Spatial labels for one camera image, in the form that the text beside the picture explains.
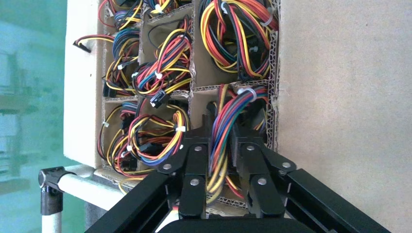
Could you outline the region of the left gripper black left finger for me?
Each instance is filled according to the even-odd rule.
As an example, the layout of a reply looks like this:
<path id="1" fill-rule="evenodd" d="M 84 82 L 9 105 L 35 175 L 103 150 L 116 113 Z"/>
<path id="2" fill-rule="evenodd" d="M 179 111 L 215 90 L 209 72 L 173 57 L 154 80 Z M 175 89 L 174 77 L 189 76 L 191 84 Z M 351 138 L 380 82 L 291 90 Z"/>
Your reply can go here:
<path id="1" fill-rule="evenodd" d="M 88 233 L 154 233 L 174 203 L 183 219 L 206 214 L 211 118 L 184 136 L 183 148 L 162 162 L 90 228 Z"/>

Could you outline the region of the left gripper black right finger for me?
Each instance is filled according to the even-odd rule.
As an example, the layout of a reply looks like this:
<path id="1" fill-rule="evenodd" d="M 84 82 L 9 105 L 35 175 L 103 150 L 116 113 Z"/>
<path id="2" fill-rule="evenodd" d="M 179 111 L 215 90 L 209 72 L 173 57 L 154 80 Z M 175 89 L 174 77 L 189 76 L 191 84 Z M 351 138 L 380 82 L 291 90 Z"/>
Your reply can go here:
<path id="1" fill-rule="evenodd" d="M 230 145 L 249 212 L 265 232 L 387 232 L 310 173 L 267 148 L 257 131 L 235 125 Z"/>

